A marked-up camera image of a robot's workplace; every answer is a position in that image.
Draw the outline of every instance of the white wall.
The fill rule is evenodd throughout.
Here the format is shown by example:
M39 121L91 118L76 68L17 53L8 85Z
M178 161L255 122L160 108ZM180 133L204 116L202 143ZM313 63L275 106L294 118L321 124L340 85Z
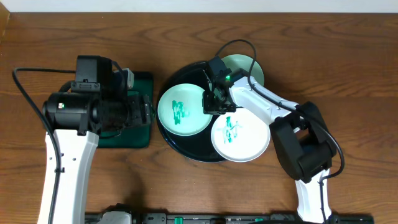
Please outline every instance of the white wall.
M10 12L398 12L398 0L0 0Z

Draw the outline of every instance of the plate rim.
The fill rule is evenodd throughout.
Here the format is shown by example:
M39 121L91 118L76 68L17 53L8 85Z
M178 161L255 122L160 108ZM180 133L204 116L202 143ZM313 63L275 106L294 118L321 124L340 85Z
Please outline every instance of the plate rim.
M194 70L205 70L207 65L207 61L198 61L198 62L193 62L190 63L180 69L178 69L176 72L174 72L173 75L171 75L170 77L168 77L166 79L166 81L164 81L164 83L162 84L162 86L160 87L159 93L156 94L156 105L159 104L159 100L160 97L171 87L175 86L175 83L179 83L179 78L184 76L186 73L194 71ZM177 151L179 154L181 154L182 156L184 156L187 159L191 159L193 161L198 161L198 162L209 162L209 163L219 163L219 162L223 162L226 161L226 159L224 157L222 157L221 155L218 154L218 152L214 149L213 144L211 143L211 139L209 139L210 144L212 146L212 148L214 149L214 152L217 153L217 155L219 155L218 157L208 157L208 156L199 156L193 152L190 152L189 150L187 150L184 147L181 147L180 145L178 145L176 142L174 142L173 140L173 133L171 133L170 131L168 131L167 129L165 129L162 125L162 123L159 120L159 116L157 113L155 113L155 117L156 117L156 125L163 137L163 139L165 140L165 142L175 151ZM213 116L213 118L211 119L210 123L214 122L213 120L216 120L218 118L218 115Z
M196 88L196 89L198 89L198 90L201 90L201 91L203 90L202 92L205 91L202 87L200 87L200 86L198 86L198 85L191 84L191 83L181 83L181 84L178 84L178 85L175 85L175 86L169 88L168 90L166 90L166 91L163 93L163 95L162 95L162 96L160 97L160 99L159 99L159 103L157 104L157 105L158 105L158 107L157 107L157 114L158 114L158 117L159 117L159 121L160 121L160 123L162 124L162 126L163 126L166 130L170 131L172 134L175 134L175 135L178 135L178 136L193 136L193 135L195 135L195 134L200 133L200 132L203 131L204 129L206 129L206 127L211 123L211 120L213 119L213 115L207 114L207 115L209 115L209 119L208 119L208 121L206 122L206 125L204 125L204 127L203 127L202 129L199 129L199 131L197 131L197 132L195 132L195 133L191 133L191 134L180 134L180 133L177 133L177 132L175 132L175 131L170 130L170 129L167 128L166 125L162 122L162 119L160 118L161 116L159 116L159 108L160 108L159 105L160 105L160 102L162 102L162 98L166 95L167 92L169 92L171 89L175 88L176 86L192 86L192 87L194 87L194 88Z
M250 58L251 60L253 60L252 57L250 57L250 56L248 56L248 55L244 55L244 54L231 54L231 55L227 55L227 56L223 57L222 60L223 60L224 58L231 57L231 60L234 60L234 61L235 61L234 57L242 57L242 56L247 57L247 58ZM265 82L266 82L266 78L264 77L264 71L263 71L263 69L262 69L260 63L259 63L257 60L255 61L254 66L256 66L256 64L260 67L260 70L261 70L261 73L262 73L262 77L263 77L263 79L262 79L262 82L263 82L263 83L260 83L260 84L261 84L262 86L264 86L264 84L265 84Z
M248 112L250 112L250 111L249 111L248 109L246 109L246 108L238 108L238 109L236 109L236 110L247 110ZM267 142L266 142L265 147L264 147L263 149L261 149L261 151L259 151L256 155L254 155L254 156L252 156L252 157L249 157L248 159L236 160L236 159L233 159L233 158L231 158L231 157L225 155L224 153L222 153L222 152L216 147L215 140L214 140L214 137L213 137L213 131L215 130L215 123L217 122L217 120L220 119L220 118L221 118L222 116L224 116L224 115L219 116L219 117L215 120L215 122L213 123L213 126L211 127L211 133L210 133L211 143L213 144L214 149L217 151L217 153L218 153L220 156L224 157L225 159L227 159L227 160L229 160L229 161L233 161L233 162L249 162L249 161L252 161L252 160L254 160L254 159L257 159L259 156L261 156L261 155L267 150L267 148L268 148L268 146L269 146L269 143L271 142L271 130L270 130L270 128L269 128L269 125L265 124L265 125L267 126L266 132L268 133L267 139L266 139Z

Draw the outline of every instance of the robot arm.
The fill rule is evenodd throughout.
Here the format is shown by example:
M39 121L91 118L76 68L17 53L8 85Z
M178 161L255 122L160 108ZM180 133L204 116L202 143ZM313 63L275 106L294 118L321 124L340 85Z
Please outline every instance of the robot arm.
M117 72L112 72L112 64ZM108 58L79 56L74 82L68 82L63 91L51 94L44 103L43 114L54 130L62 167L57 180L55 150L47 133L47 168L38 223L84 223L88 178L100 134L151 123L149 97L127 95L133 77ZM109 212L101 223L117 219L118 224L130 224L128 216L126 212Z
M219 57L215 57L208 62L206 71L211 86L203 93L204 113L225 114L241 106L269 125L278 160L296 182L298 215L305 222L323 223L319 181L329 174L331 158L336 154L336 149L330 146L327 137L303 117L292 114L253 91L248 74L243 69L232 73ZM258 85L253 77L250 79L261 94L291 110L309 114L325 125L314 104L308 102L300 106L287 101ZM306 129L308 134L303 139L297 139L295 133ZM328 218L331 210L327 204L326 182L323 192L324 211Z

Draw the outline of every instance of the black plate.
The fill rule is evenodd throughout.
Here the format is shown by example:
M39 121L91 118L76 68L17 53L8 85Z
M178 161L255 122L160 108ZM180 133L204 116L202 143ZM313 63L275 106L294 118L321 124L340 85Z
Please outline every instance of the black plate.
M162 95L175 85L190 83L208 89L208 81L205 73L206 62L197 62L187 65L170 77L160 91L157 99L157 106ZM220 162L224 157L220 156L211 143L211 127L218 116L213 116L210 124L200 133L192 136L178 136L166 130L159 121L156 114L157 126L166 142L182 155L201 162Z

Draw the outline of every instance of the green food item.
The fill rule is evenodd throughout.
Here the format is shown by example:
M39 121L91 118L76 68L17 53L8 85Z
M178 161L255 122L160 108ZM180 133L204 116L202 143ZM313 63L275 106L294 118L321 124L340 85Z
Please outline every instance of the green food item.
M226 117L226 126L223 128L225 144L227 141L231 143L232 139L235 139L238 136L237 132L238 127L242 128L242 126L238 124L238 121L236 121L236 124L233 126L231 117L230 116Z
M181 118L189 116L189 112L185 110L184 103L173 100L174 124L181 124Z

